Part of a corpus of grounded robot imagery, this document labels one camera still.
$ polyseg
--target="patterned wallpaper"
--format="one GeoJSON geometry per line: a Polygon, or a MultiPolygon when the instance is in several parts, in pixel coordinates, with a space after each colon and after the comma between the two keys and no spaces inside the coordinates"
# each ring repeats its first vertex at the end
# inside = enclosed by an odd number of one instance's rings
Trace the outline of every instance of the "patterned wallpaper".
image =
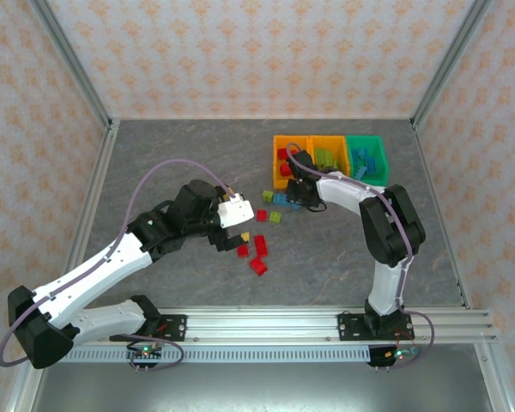
{"type": "Polygon", "coordinates": [[[419,134],[473,303],[515,366],[515,0],[494,1],[419,134]]]}
{"type": "Polygon", "coordinates": [[[409,118],[472,3],[51,0],[123,118],[409,118]]]}
{"type": "MultiPolygon", "coordinates": [[[[29,1],[0,1],[0,339],[8,292],[63,268],[101,136],[29,1]]],[[[0,411],[16,372],[0,367],[0,411]]]]}

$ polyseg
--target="purple cable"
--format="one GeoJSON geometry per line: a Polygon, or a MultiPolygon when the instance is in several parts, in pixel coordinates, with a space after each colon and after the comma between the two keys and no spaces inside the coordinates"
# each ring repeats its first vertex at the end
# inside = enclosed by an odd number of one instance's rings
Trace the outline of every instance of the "purple cable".
{"type": "Polygon", "coordinates": [[[429,324],[429,327],[431,328],[431,340],[429,341],[429,344],[427,345],[427,347],[421,352],[421,355],[418,355],[413,360],[403,363],[402,365],[395,365],[391,368],[385,367],[385,368],[380,368],[380,369],[385,369],[385,370],[400,369],[401,367],[409,367],[410,365],[413,365],[413,364],[421,361],[425,357],[425,355],[431,350],[431,347],[433,346],[433,342],[435,340],[435,328],[433,326],[433,322],[428,317],[428,315],[426,315],[425,313],[416,312],[416,311],[404,311],[403,307],[401,306],[401,299],[403,297],[404,284],[406,282],[407,267],[410,264],[410,262],[412,261],[414,254],[412,253],[412,246],[410,244],[409,237],[406,235],[406,232],[404,232],[403,224],[401,223],[401,220],[398,218],[397,213],[395,212],[395,210],[393,209],[393,207],[391,206],[389,201],[385,198],[385,196],[382,193],[380,193],[379,191],[375,190],[370,185],[366,185],[358,180],[351,179],[350,177],[347,177],[347,176],[331,176],[329,174],[321,173],[317,170],[313,170],[310,167],[303,166],[301,163],[299,163],[294,158],[292,151],[289,149],[290,147],[295,147],[299,151],[301,151],[301,148],[300,148],[300,146],[298,146],[296,143],[293,143],[293,142],[289,143],[286,146],[286,149],[287,149],[286,152],[288,154],[288,157],[297,167],[299,167],[302,170],[305,170],[306,172],[316,174],[317,176],[320,176],[321,178],[343,181],[350,185],[354,185],[354,186],[360,187],[361,189],[370,191],[371,193],[376,195],[379,200],[381,200],[381,202],[384,204],[385,208],[387,209],[387,211],[393,218],[393,221],[395,222],[395,225],[397,226],[397,229],[403,238],[403,242],[404,242],[404,245],[406,246],[406,253],[407,253],[406,259],[403,260],[403,264],[402,264],[402,268],[401,268],[401,278],[400,278],[398,286],[397,286],[397,296],[395,297],[396,303],[397,303],[397,309],[399,311],[401,311],[401,313],[405,313],[408,315],[417,315],[417,316],[421,316],[422,318],[424,318],[426,320],[426,322],[429,324]]]}
{"type": "Polygon", "coordinates": [[[53,300],[58,294],[63,292],[66,288],[70,288],[75,283],[81,281],[82,279],[90,276],[92,273],[94,273],[116,250],[120,242],[122,241],[122,238],[124,237],[124,234],[126,232],[126,227],[128,226],[128,220],[130,219],[131,210],[133,209],[134,202],[136,201],[137,195],[139,194],[139,191],[141,190],[143,184],[147,181],[147,179],[150,177],[151,174],[156,172],[158,169],[165,165],[169,165],[172,163],[188,163],[190,165],[196,166],[202,170],[204,170],[213,180],[215,180],[221,188],[226,193],[231,193],[229,196],[234,197],[233,191],[231,191],[221,180],[218,178],[211,170],[209,170],[206,166],[201,165],[200,163],[196,161],[190,161],[188,159],[171,159],[168,161],[161,161],[158,165],[151,168],[145,176],[142,177],[142,179],[139,181],[139,183],[136,186],[136,189],[133,191],[131,195],[130,202],[128,203],[128,208],[126,209],[126,214],[124,216],[124,221],[122,222],[122,227],[120,228],[120,233],[118,234],[115,242],[112,244],[111,249],[109,252],[106,253],[104,258],[100,259],[99,262],[97,262],[94,266],[86,270],[84,273],[80,274],[79,276],[75,277],[71,281],[65,283],[61,287],[55,289],[53,292],[50,292],[48,296],[45,296],[44,298],[40,299],[37,302],[34,302],[24,313],[22,313],[19,318],[15,320],[15,322],[9,327],[8,331],[2,338],[2,341],[0,342],[0,366],[1,367],[14,367],[16,365],[19,365],[20,363],[28,360],[28,358],[25,356],[24,358],[20,358],[18,360],[13,360],[11,362],[7,362],[3,358],[4,350],[6,349],[6,345],[8,344],[9,339],[14,334],[15,330],[19,327],[19,325],[30,315],[32,312],[34,312],[38,307],[43,305],[48,300],[53,300]]]}
{"type": "MultiPolygon", "coordinates": [[[[122,336],[128,337],[129,339],[137,339],[140,341],[166,343],[168,345],[175,347],[181,353],[181,356],[179,357],[179,359],[177,359],[174,362],[167,363],[166,365],[162,365],[161,367],[152,367],[150,369],[145,367],[146,373],[157,372],[157,371],[162,371],[164,369],[169,369],[170,367],[176,367],[185,358],[185,351],[176,342],[168,341],[167,339],[160,339],[159,337],[151,337],[151,336],[139,336],[139,335],[122,335],[122,336]]],[[[135,369],[136,372],[139,371],[140,367],[134,363],[134,358],[136,357],[136,354],[140,354],[141,352],[142,352],[142,350],[137,350],[136,352],[131,354],[131,357],[130,357],[130,366],[132,367],[132,369],[135,369]]]]}

